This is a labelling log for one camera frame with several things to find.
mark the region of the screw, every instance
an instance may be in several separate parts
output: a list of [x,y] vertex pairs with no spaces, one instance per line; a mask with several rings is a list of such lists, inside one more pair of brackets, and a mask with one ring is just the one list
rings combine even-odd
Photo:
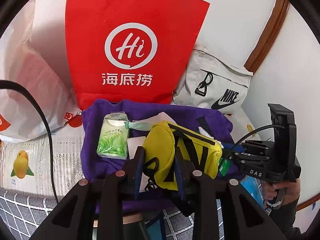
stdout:
[[199,171],[199,170],[194,170],[192,172],[193,176],[196,176],[196,177],[200,177],[202,175],[202,171]]
[[87,179],[81,179],[80,181],[79,181],[79,185],[80,186],[85,186],[85,185],[87,185],[88,184],[88,180]]
[[122,171],[122,170],[119,170],[119,171],[116,172],[116,176],[117,177],[123,177],[124,175],[125,175],[125,172]]
[[236,179],[231,179],[229,180],[229,183],[232,185],[232,186],[237,186],[239,184],[239,182],[236,180]]

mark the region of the nike logo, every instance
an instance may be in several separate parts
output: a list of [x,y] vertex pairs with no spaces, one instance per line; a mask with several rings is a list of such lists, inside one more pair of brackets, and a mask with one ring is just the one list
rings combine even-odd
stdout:
[[[230,90],[230,89],[226,89],[226,92],[223,94],[222,97],[220,97],[217,101],[215,101],[213,103],[213,105],[211,106],[211,109],[215,109],[215,110],[219,110],[219,109],[222,109],[222,108],[225,108],[227,106],[231,106],[233,104],[235,104],[236,102],[238,101],[235,101],[237,96],[238,96],[238,92],[236,91],[233,91],[233,90]],[[227,104],[223,104],[223,105],[220,105],[219,102],[225,102]]]

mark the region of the white circular logo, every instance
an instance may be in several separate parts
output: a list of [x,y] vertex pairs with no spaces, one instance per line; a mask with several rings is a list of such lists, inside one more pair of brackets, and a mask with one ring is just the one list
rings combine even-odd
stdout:
[[[140,63],[138,63],[137,65],[134,65],[134,66],[120,63],[119,61],[117,61],[113,57],[113,55],[111,53],[111,43],[113,41],[113,38],[118,33],[120,33],[123,30],[126,30],[126,29],[139,29],[139,30],[145,32],[149,36],[149,38],[151,40],[151,51],[150,51],[149,55],[142,62],[140,62]],[[132,53],[133,53],[133,49],[135,47],[138,47],[137,43],[138,43],[138,41],[140,39],[139,37],[137,37],[131,45],[128,45],[128,42],[132,38],[132,36],[133,36],[133,33],[130,33],[127,36],[127,38],[124,40],[122,46],[116,49],[116,52],[119,52],[119,54],[118,54],[118,59],[119,60],[122,59],[125,49],[128,49],[127,57],[131,58]],[[137,48],[137,51],[135,53],[136,57],[142,57],[144,55],[144,53],[142,53],[144,40],[141,40],[141,42],[142,42],[142,44],[139,45],[139,47]],[[122,25],[116,27],[112,32],[109,33],[109,35],[108,35],[108,37],[106,39],[106,42],[104,44],[104,52],[105,52],[105,54],[107,56],[107,59],[113,65],[115,65],[118,68],[122,68],[122,69],[136,69],[136,68],[140,68],[140,67],[145,66],[146,64],[148,64],[153,59],[153,57],[156,54],[157,48],[158,48],[158,41],[157,41],[157,38],[156,38],[156,35],[154,34],[154,32],[149,27],[147,27],[147,26],[145,26],[143,24],[140,24],[140,23],[125,23],[125,24],[122,24]]]

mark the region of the yellow bag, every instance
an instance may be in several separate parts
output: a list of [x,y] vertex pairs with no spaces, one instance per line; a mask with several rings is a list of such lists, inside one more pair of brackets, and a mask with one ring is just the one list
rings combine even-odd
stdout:
[[155,169],[154,181],[161,188],[178,190],[173,171],[175,146],[181,150],[184,159],[192,161],[196,170],[215,178],[218,173],[221,145],[215,140],[195,133],[176,124],[162,121],[155,124],[143,143],[145,163],[148,169]]

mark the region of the red paper bag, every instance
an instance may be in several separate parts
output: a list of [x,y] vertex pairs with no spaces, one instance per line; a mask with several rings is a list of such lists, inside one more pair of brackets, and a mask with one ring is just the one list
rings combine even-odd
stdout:
[[79,107],[98,98],[170,103],[208,8],[203,0],[67,0]]

